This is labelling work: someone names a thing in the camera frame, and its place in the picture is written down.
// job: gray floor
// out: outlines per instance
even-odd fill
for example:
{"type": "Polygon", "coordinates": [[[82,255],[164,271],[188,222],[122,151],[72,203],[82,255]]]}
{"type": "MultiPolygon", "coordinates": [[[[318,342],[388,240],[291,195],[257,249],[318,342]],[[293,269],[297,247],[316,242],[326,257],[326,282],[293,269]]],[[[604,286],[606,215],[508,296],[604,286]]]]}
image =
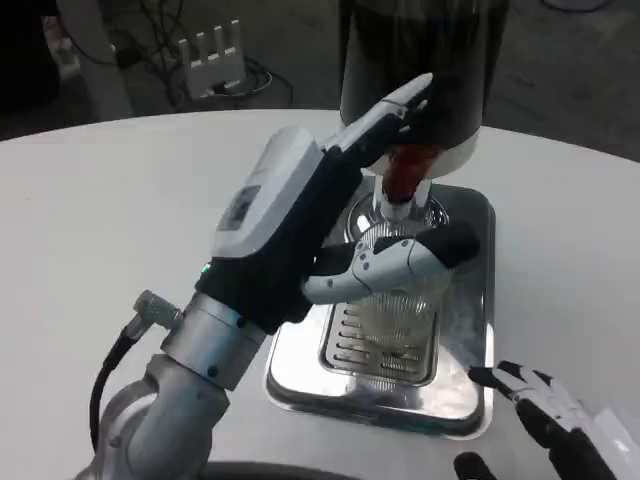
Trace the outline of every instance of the gray floor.
{"type": "MultiPolygon", "coordinates": [[[[122,8],[127,1],[109,0],[103,9],[122,8]]],[[[337,0],[185,0],[185,5],[183,23],[192,36],[240,19],[246,53],[289,79],[294,108],[338,107],[337,0]]],[[[162,85],[141,67],[127,71],[125,81],[136,114],[171,111],[162,85]]],[[[512,0],[485,123],[640,161],[639,81],[640,2],[615,0],[596,13],[567,15],[536,0],[512,0]]],[[[286,103],[287,90],[274,82],[246,102],[210,100],[189,108],[286,103]]],[[[0,139],[93,120],[77,79],[50,107],[0,118],[0,139]]]]}

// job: coffee machine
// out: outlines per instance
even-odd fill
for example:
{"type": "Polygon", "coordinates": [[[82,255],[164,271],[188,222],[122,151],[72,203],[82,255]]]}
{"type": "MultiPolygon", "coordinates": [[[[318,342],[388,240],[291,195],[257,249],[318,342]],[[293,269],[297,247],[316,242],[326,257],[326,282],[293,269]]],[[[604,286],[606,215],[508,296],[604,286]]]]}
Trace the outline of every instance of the coffee machine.
{"type": "Polygon", "coordinates": [[[411,225],[471,224],[480,254],[459,267],[423,334],[380,344],[362,304],[315,306],[273,341],[270,398],[297,412],[468,438],[491,420],[492,392],[467,377],[493,364],[495,214],[474,190],[432,184],[473,154],[508,0],[343,0],[341,120],[349,125],[418,74],[433,73],[419,128],[369,168],[327,244],[411,225]]]}

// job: drip tray grate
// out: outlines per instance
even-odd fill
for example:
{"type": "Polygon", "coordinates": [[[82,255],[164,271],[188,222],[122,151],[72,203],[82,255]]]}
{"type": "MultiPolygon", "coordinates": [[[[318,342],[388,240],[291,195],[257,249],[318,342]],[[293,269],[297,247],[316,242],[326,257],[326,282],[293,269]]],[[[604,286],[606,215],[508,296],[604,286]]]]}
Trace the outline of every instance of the drip tray grate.
{"type": "Polygon", "coordinates": [[[437,317],[426,345],[381,346],[362,330],[358,306],[334,306],[321,356],[327,367],[410,384],[428,383],[434,373],[437,317]]]}

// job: white power strip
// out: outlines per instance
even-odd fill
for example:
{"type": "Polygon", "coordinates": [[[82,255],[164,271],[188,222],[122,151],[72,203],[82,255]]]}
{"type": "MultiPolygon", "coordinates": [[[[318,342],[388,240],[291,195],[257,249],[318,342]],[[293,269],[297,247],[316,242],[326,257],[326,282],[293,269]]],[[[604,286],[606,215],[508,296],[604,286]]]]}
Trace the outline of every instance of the white power strip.
{"type": "Polygon", "coordinates": [[[180,40],[184,78],[192,99],[207,97],[213,93],[217,85],[231,86],[246,78],[244,55],[240,41],[240,22],[231,22],[231,45],[226,48],[223,30],[220,25],[213,29],[215,51],[209,55],[207,36],[200,32],[196,35],[200,58],[191,61],[189,44],[186,39],[180,40]]]}

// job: dark bottle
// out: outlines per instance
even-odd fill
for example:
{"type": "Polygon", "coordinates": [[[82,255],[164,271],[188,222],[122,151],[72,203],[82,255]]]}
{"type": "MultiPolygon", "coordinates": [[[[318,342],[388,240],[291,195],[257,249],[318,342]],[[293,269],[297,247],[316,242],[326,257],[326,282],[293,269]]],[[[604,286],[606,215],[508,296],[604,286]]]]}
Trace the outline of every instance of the dark bottle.
{"type": "Polygon", "coordinates": [[[402,144],[446,151],[482,123],[509,0],[341,0],[344,124],[417,75],[429,104],[402,144]]]}

